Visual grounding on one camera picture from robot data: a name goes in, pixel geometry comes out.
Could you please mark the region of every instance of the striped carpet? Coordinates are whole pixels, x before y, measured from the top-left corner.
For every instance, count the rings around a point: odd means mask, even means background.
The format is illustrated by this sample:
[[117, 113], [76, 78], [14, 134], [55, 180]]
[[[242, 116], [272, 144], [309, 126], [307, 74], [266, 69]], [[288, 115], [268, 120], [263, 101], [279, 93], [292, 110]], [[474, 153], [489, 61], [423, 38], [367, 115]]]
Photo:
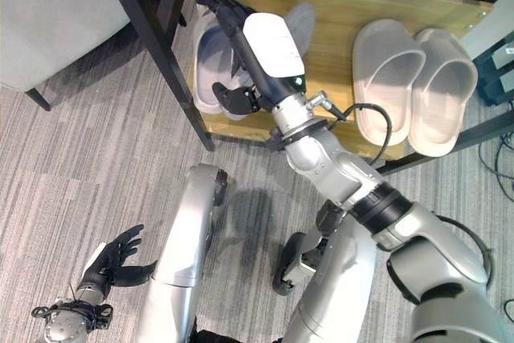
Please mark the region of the striped carpet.
[[[185, 72], [192, 28], [181, 29], [174, 44]], [[216, 151], [205, 151], [131, 27], [39, 90], [51, 112], [21, 93], [0, 91], [0, 341], [38, 341], [43, 322], [30, 317], [31, 309], [70, 296], [68, 284], [79, 281], [99, 242], [144, 223], [140, 251], [129, 262], [158, 258], [185, 173], [198, 162], [230, 176], [226, 205], [214, 213], [198, 323], [245, 342], [282, 336], [301, 288], [288, 298], [275, 295], [272, 267], [280, 245], [306, 231], [324, 201], [284, 155], [243, 141], [216, 140]], [[503, 111], [473, 97], [465, 125]], [[494, 141], [484, 145], [489, 161], [494, 149]], [[514, 174], [513, 160], [505, 154], [505, 173]], [[388, 180], [494, 248], [490, 297], [500, 310], [514, 296], [514, 204], [480, 165], [476, 148]], [[385, 261], [379, 252], [362, 343], [408, 341], [411, 306], [389, 280]], [[132, 341], [144, 293], [114, 288], [112, 326], [89, 341]]]

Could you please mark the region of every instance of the slipper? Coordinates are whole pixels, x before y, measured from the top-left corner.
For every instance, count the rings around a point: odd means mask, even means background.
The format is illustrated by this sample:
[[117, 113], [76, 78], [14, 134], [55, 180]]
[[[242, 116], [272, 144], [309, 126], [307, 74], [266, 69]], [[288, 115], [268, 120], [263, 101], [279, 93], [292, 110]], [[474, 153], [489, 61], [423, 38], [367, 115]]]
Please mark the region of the slipper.
[[441, 157], [455, 146], [478, 72], [448, 31], [426, 29], [416, 41], [426, 64], [413, 86], [409, 143], [420, 154]]
[[[314, 9], [310, 4], [301, 3], [284, 20], [300, 55], [304, 55], [314, 31]], [[212, 91], [212, 84], [216, 82], [224, 84], [229, 90], [253, 85], [250, 75], [242, 68], [237, 68], [232, 75], [234, 52], [213, 13], [207, 12], [198, 20], [194, 36], [194, 105], [207, 114], [223, 112], [232, 120], [243, 119], [246, 115], [231, 114], [224, 109]]]
[[216, 82], [230, 82], [234, 56], [230, 40], [211, 12], [200, 17], [194, 36], [193, 102], [201, 112], [219, 114], [222, 108], [211, 87]]
[[[353, 44], [353, 93], [356, 103], [377, 104], [391, 118], [389, 145], [407, 138], [410, 128], [412, 83], [425, 63], [425, 53], [406, 28], [393, 19], [366, 25]], [[386, 138], [386, 121], [380, 113], [358, 109], [357, 126], [375, 145]]]

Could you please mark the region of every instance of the cable connector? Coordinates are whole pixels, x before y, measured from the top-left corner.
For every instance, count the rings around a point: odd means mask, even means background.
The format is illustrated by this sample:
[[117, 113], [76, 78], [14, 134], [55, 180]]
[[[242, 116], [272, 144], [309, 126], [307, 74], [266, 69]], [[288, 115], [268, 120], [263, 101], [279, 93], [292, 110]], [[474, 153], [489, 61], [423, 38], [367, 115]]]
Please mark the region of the cable connector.
[[316, 106], [322, 106], [327, 112], [330, 112], [337, 120], [346, 120], [346, 116], [333, 104], [327, 96], [326, 92], [317, 92], [305, 104], [305, 108], [313, 110]]

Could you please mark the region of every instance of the black cable on floor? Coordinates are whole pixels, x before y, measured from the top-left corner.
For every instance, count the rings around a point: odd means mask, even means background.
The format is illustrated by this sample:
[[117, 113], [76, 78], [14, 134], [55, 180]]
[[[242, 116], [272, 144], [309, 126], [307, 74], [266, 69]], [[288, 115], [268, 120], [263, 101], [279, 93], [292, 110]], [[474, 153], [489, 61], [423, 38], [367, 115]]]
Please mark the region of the black cable on floor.
[[478, 236], [474, 231], [470, 228], [466, 227], [464, 224], [459, 223], [457, 220], [454, 220], [449, 217], [437, 216], [441, 221], [445, 223], [449, 223], [455, 227], [458, 227], [460, 230], [464, 231], [476, 244], [476, 246], [480, 249], [480, 254], [482, 255], [483, 261], [483, 269], [487, 274], [487, 283], [486, 288], [489, 289], [491, 287], [492, 281], [495, 276], [495, 260], [492, 255], [492, 249], [487, 246], [487, 244]]
[[[508, 102], [511, 110], [514, 109], [514, 103], [512, 101]], [[514, 151], [514, 143], [513, 143], [514, 132], [506, 133], [500, 136], [500, 143], [496, 148], [495, 159], [493, 162], [493, 167], [487, 164], [487, 162], [482, 157], [482, 143], [479, 144], [479, 159], [485, 168], [493, 173], [496, 176], [496, 180], [498, 181], [498, 185], [500, 185], [501, 191], [504, 193], [505, 197], [508, 198], [511, 202], [514, 202], [514, 196], [511, 196], [508, 192], [508, 189], [505, 187], [502, 178], [505, 178], [512, 182], [512, 189], [514, 190], [514, 176], [510, 176], [508, 174], [504, 174], [500, 172], [500, 155], [501, 150], [503, 148], [510, 149]]]
[[349, 115], [352, 113], [352, 111], [355, 110], [356, 108], [358, 108], [358, 109], [367, 108], [369, 110], [374, 110], [375, 112], [379, 112], [385, 119], [386, 131], [385, 131], [384, 143], [382, 144], [382, 147], [380, 148], [380, 151], [375, 156], [375, 158], [369, 162], [370, 165], [373, 165], [375, 162], [378, 161], [378, 159], [380, 157], [382, 157], [382, 155], [386, 151], [386, 148], [391, 139], [391, 133], [393, 132], [393, 124], [391, 123], [391, 118], [389, 117], [389, 114], [387, 114], [387, 111], [382, 106], [379, 106], [377, 104], [353, 104], [349, 108], [347, 108], [346, 110], [344, 110], [342, 112], [342, 116], [337, 116], [337, 120], [328, 127], [328, 130], [334, 129], [334, 127], [337, 124], [345, 121], [349, 117]]
[[514, 323], [514, 316], [512, 316], [512, 313], [510, 313], [508, 311], [508, 305], [511, 304], [511, 303], [514, 303], [514, 299], [509, 299], [507, 300], [505, 303], [504, 303], [504, 312], [505, 312], [505, 315], [507, 315], [508, 319]]

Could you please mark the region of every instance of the caster wheel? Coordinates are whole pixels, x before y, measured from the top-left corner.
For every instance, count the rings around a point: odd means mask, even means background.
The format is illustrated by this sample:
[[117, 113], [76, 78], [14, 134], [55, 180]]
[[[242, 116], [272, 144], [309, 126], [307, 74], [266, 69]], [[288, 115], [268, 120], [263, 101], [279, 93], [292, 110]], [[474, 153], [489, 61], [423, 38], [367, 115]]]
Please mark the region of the caster wheel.
[[289, 295], [295, 287], [290, 281], [283, 281], [282, 277], [284, 276], [289, 264], [291, 264], [295, 258], [297, 251], [300, 249], [300, 245], [304, 237], [305, 233], [294, 233], [280, 253], [279, 263], [277, 264], [277, 268], [275, 269], [275, 274], [273, 276], [273, 291], [281, 296]]
[[219, 170], [216, 176], [216, 191], [214, 192], [214, 206], [220, 206], [225, 201], [226, 180], [228, 176], [225, 170]]

